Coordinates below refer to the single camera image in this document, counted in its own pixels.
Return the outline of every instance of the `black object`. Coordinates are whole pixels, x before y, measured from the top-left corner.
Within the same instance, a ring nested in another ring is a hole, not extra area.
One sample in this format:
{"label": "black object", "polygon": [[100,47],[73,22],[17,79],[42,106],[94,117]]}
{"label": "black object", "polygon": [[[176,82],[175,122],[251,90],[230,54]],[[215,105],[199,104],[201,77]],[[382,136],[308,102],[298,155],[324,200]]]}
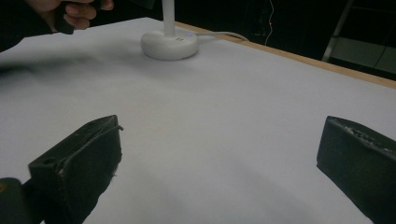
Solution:
{"label": "black object", "polygon": [[[155,0],[129,0],[141,7],[146,9],[152,9],[154,7]],[[55,29],[66,35],[72,35],[74,33],[74,27],[70,25],[67,21],[64,20],[64,14],[66,14],[66,5],[70,2],[62,2],[55,13]],[[100,10],[102,7],[102,0],[94,0],[90,3],[91,6],[96,8],[96,10]]]}
{"label": "black object", "polygon": [[0,223],[81,224],[121,159],[116,116],[93,120],[29,164],[25,184],[0,179]]}
{"label": "black object", "polygon": [[375,224],[396,223],[396,142],[359,123],[327,117],[318,168]]}
{"label": "black object", "polygon": [[[67,23],[64,19],[64,14],[66,14],[66,5],[69,3],[70,2],[62,2],[55,12],[55,29],[66,35],[72,35],[74,33],[74,26]],[[95,7],[97,10],[100,10],[102,0],[94,0],[90,5]]]}

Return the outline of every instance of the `cable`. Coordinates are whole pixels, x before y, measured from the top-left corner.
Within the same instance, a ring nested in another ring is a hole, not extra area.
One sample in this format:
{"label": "cable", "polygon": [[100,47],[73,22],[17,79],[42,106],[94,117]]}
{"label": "cable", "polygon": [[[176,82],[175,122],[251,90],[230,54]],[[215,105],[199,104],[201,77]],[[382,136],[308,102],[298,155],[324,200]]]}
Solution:
{"label": "cable", "polygon": [[270,14],[270,18],[268,19],[268,24],[270,25],[270,33],[268,34],[267,38],[265,38],[265,43],[264,43],[265,46],[267,46],[268,38],[270,37],[270,35],[273,32],[271,19],[272,19],[272,16],[274,15],[274,12],[275,12],[275,8],[274,8],[274,4],[273,4],[272,0],[269,0],[269,1],[270,1],[270,4],[271,4],[272,12]]}
{"label": "cable", "polygon": [[232,32],[208,32],[208,33],[196,33],[196,35],[230,35],[248,41],[246,37]]}

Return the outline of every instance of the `white surface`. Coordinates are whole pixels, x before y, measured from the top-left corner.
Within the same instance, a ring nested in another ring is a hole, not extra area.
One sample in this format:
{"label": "white surface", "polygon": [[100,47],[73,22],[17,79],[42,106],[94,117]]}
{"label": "white surface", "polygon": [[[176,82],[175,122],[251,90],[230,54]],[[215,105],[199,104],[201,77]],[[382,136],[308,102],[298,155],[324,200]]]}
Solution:
{"label": "white surface", "polygon": [[0,176],[116,114],[117,176],[85,223],[371,223],[316,167],[324,121],[396,139],[396,90],[200,37],[184,61],[146,57],[163,27],[125,21],[23,40],[0,54]]}

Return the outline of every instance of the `white pole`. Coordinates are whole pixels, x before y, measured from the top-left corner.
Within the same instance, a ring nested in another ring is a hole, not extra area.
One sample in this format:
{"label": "white pole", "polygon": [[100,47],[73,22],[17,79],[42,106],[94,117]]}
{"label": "white pole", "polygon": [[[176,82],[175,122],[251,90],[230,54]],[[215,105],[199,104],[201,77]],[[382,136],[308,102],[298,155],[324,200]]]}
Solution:
{"label": "white pole", "polygon": [[165,37],[175,37],[175,0],[163,0],[163,25]]}

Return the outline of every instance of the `hand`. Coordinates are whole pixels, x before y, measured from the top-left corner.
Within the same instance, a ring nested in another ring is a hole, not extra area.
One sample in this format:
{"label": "hand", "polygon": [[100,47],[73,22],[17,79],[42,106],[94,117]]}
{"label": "hand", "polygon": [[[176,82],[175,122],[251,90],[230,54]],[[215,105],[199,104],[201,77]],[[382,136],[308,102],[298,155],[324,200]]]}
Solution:
{"label": "hand", "polygon": [[[96,9],[89,5],[93,0],[24,0],[47,22],[52,32],[55,29],[55,9],[62,1],[68,1],[64,19],[77,30],[90,27],[90,20],[96,17]],[[102,0],[102,10],[111,10],[113,0]]]}

